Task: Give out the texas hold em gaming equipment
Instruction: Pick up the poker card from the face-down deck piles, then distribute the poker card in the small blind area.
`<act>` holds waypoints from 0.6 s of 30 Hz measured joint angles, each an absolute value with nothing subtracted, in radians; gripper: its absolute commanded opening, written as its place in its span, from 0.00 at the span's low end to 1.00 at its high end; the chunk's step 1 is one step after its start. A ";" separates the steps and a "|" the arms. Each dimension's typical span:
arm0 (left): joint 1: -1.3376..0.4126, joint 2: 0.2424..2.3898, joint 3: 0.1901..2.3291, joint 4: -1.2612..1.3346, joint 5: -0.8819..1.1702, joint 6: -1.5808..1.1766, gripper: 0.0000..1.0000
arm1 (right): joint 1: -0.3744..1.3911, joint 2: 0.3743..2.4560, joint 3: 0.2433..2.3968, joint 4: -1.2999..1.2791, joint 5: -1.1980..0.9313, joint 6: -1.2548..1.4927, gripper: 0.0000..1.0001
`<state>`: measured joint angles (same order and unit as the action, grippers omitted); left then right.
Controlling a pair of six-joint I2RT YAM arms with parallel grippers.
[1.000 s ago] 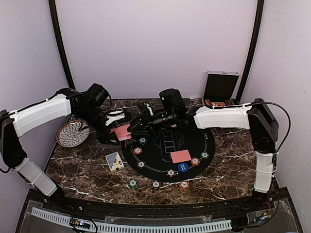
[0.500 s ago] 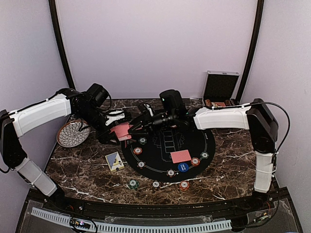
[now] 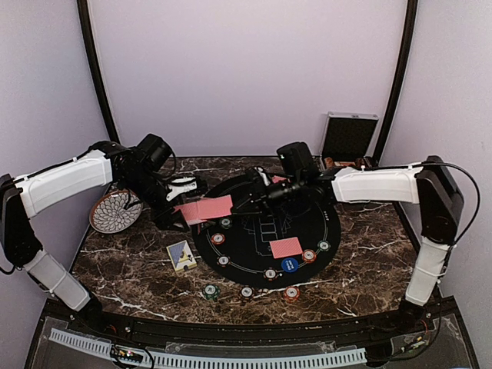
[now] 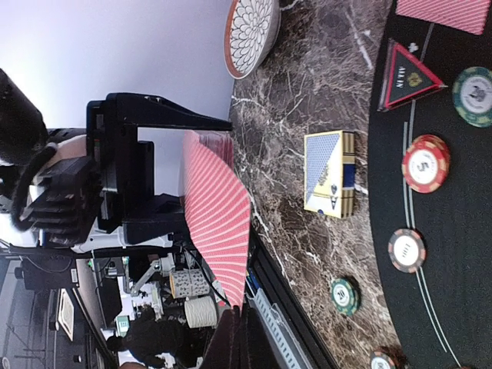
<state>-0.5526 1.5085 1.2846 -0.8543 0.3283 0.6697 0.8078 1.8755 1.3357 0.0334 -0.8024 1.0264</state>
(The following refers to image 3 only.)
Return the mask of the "dealt card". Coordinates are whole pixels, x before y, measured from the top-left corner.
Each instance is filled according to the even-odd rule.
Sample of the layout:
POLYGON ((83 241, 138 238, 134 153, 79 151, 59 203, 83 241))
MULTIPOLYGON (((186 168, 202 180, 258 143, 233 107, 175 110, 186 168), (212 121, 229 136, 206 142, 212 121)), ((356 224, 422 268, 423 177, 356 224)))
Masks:
POLYGON ((274 183, 278 183, 278 182, 285 181, 285 180, 286 180, 286 178, 284 178, 284 177, 280 177, 280 176, 277 176, 277 175, 274 175, 274 176, 272 177, 272 181, 273 181, 274 183))
POLYGON ((287 258, 303 253, 300 241, 297 237, 285 238, 269 242, 273 258, 287 258))

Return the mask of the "green chips mat edge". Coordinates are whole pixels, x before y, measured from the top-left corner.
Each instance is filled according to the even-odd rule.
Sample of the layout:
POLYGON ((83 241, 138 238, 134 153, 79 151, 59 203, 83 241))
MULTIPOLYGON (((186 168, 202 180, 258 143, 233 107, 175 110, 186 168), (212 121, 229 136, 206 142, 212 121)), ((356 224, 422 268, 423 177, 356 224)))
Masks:
POLYGON ((322 251, 328 251, 331 248, 331 245, 328 241, 319 241, 317 246, 322 251))

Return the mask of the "red 5 chips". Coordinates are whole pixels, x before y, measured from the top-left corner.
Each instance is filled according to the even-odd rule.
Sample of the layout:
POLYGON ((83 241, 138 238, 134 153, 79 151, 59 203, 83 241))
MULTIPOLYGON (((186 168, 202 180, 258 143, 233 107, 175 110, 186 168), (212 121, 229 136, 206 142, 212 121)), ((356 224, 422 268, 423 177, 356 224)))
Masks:
POLYGON ((225 236, 222 233, 215 233, 211 236, 211 243, 215 245, 223 244, 225 236))
POLYGON ((302 258, 306 263, 313 263, 317 258, 317 254, 311 249, 306 249, 303 251, 302 258))

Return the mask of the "green chips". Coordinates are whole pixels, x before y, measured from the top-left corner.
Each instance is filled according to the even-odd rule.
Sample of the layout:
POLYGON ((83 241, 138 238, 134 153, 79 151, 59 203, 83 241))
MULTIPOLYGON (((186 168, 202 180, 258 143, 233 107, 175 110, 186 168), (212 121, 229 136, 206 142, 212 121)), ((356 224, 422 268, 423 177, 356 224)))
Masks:
POLYGON ((222 218, 220 221, 219 221, 219 225, 223 228, 223 229, 229 229, 232 227, 233 225, 233 222, 231 220, 231 218, 222 218))

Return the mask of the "100 chips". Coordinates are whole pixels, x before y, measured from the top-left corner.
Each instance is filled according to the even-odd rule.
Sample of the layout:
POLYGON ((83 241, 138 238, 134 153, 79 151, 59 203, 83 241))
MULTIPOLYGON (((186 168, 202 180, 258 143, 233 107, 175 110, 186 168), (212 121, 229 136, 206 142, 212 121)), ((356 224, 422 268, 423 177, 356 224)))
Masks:
POLYGON ((278 273, 273 268, 268 268, 264 270, 264 278, 268 281, 273 281, 278 277, 278 273))

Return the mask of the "100 chips mat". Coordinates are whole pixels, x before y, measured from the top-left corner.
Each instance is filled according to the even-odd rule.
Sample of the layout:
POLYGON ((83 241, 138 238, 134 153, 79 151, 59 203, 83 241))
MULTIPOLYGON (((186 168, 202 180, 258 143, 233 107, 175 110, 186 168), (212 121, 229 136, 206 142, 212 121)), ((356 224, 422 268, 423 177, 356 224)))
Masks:
POLYGON ((224 268, 230 264, 230 258, 226 255, 222 255, 218 257, 217 264, 224 268))

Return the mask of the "red 5 chip stack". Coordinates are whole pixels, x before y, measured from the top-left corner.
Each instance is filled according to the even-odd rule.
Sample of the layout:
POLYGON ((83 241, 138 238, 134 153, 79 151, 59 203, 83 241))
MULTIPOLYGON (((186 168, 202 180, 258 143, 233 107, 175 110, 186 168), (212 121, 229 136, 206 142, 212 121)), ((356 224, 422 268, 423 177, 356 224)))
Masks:
POLYGON ((283 291, 283 296, 286 302, 294 303, 301 295, 300 289, 295 286, 289 286, 283 291))

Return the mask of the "black orange 100 chip stack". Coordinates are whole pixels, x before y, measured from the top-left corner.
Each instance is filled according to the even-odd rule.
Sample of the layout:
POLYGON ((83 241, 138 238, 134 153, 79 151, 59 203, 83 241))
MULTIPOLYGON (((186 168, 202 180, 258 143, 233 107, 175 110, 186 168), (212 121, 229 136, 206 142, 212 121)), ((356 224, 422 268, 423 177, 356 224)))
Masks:
POLYGON ((252 299, 253 296, 254 296, 254 289, 249 287, 249 286, 244 286, 240 290, 240 298, 241 299, 249 300, 249 299, 252 299))

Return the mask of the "green chip stack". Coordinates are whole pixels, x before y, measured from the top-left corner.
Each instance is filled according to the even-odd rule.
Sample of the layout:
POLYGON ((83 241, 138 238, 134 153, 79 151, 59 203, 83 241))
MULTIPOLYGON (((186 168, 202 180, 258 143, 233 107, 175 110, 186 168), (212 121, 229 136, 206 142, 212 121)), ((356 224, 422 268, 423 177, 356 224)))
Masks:
POLYGON ((202 292, 205 299, 216 301, 220 296, 221 290, 216 284, 206 284, 202 292))

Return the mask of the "red back card deck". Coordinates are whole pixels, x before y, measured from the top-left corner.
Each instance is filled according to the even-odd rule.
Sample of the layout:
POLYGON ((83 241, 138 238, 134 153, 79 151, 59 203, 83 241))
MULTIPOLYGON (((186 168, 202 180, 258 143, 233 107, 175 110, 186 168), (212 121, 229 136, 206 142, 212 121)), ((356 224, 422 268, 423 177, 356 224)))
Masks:
POLYGON ((194 202, 175 206, 175 210, 182 213, 188 225, 195 225, 206 222, 205 219, 199 218, 198 206, 194 202))

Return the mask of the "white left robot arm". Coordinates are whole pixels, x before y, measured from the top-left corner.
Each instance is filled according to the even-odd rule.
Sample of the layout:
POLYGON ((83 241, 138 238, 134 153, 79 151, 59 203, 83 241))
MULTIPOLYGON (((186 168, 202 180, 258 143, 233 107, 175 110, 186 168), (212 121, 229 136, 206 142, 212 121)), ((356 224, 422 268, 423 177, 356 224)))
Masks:
POLYGON ((108 317, 98 300, 42 246, 30 220, 46 208, 91 188, 116 184, 148 205, 161 230, 187 231, 175 206, 181 196, 194 196, 206 188, 199 177, 163 177, 158 172, 174 152, 160 137, 148 134, 126 148, 100 141, 60 164, 13 178, 1 177, 1 246, 14 268, 24 269, 68 308, 79 312, 79 324, 92 335, 108 329, 108 317))

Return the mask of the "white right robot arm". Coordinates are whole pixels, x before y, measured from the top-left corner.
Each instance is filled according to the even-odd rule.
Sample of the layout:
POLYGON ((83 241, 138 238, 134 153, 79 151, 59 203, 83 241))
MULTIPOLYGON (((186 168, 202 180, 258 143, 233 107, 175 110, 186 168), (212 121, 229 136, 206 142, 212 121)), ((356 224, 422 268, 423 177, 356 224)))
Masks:
POLYGON ((407 303, 392 318, 392 326, 407 334, 422 320, 423 307, 444 275, 464 206, 456 181, 436 155, 426 161, 389 167, 341 166, 321 171, 308 145, 296 141, 277 150, 287 180, 274 183, 263 170, 247 171, 251 190, 235 200, 232 214, 261 214, 274 205, 307 195, 315 201, 351 203, 389 201, 417 204, 421 212, 421 246, 407 303))

